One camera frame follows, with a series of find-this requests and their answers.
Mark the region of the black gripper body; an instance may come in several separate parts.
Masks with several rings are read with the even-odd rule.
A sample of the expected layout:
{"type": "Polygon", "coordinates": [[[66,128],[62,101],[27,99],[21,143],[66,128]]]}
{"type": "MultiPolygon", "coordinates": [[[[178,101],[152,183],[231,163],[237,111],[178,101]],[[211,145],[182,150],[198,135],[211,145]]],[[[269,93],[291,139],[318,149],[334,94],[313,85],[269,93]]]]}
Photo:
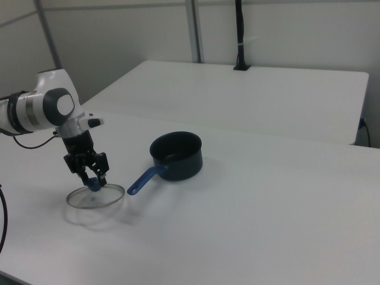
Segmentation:
{"type": "Polygon", "coordinates": [[[85,155],[86,157],[94,156],[94,143],[90,134],[90,131],[85,131],[80,135],[63,138],[64,146],[67,150],[66,157],[74,157],[75,155],[85,155]]]}

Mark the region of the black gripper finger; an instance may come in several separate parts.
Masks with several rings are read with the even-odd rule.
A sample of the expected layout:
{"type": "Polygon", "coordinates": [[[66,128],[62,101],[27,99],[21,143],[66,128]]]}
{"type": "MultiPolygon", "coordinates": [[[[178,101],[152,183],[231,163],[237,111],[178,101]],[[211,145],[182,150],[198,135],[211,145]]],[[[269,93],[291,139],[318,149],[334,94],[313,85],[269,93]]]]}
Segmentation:
{"type": "Polygon", "coordinates": [[[90,169],[96,175],[99,185],[107,184],[106,173],[109,171],[109,164],[106,153],[91,154],[90,169]]]}
{"type": "Polygon", "coordinates": [[[83,184],[88,184],[88,174],[86,172],[87,161],[84,154],[67,154],[64,160],[72,173],[76,173],[82,180],[83,184]]]}

